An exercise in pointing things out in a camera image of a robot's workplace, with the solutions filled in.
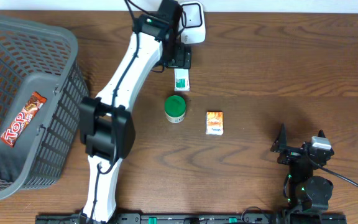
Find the green lid jar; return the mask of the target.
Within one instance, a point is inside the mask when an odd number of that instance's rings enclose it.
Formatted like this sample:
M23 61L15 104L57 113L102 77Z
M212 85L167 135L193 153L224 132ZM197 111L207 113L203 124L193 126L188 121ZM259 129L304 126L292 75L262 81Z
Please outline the green lid jar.
M185 100L178 95L169 96L165 101L165 115L171 123L182 122L186 115Z

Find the white Panadol box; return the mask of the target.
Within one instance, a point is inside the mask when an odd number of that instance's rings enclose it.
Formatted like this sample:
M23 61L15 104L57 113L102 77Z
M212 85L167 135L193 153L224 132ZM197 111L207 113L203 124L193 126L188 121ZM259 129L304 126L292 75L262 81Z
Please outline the white Panadol box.
M174 69L175 91L190 91L189 70L184 68Z

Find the orange small box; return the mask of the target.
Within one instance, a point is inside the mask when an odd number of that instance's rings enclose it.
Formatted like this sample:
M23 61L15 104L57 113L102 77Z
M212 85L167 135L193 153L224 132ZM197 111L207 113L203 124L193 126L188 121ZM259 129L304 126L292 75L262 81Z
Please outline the orange small box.
M223 112L208 111L206 113L206 134L221 136L223 132Z

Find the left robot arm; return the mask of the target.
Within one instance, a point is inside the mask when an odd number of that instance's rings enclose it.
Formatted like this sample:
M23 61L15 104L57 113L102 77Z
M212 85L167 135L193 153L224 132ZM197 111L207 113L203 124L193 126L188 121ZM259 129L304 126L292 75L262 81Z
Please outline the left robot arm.
M122 161L135 141L132 110L154 67L191 67L191 49L180 40L186 26L182 5L163 0L157 12L132 16L132 34L121 63L95 98L80 103L80 141L90 168L88 199L80 223L107 223L116 210Z

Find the red Top chocolate bar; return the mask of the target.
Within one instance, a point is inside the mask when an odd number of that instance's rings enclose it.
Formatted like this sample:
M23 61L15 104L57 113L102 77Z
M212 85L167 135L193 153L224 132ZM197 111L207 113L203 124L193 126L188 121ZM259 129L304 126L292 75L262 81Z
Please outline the red Top chocolate bar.
M10 147L14 147L21 133L46 102L47 99L45 97L34 91L8 128L1 134L0 138L2 142Z

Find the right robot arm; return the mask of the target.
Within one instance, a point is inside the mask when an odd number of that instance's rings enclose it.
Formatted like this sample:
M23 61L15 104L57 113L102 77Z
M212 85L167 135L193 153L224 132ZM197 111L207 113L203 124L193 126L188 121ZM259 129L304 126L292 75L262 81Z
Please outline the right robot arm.
M314 171L325 166L334 155L332 145L322 130L309 142L300 147L287 144L284 125L270 148L279 154L277 162L289 167L284 194L289 199L290 208L299 213L322 213L329 207L333 184L324 177L314 175Z

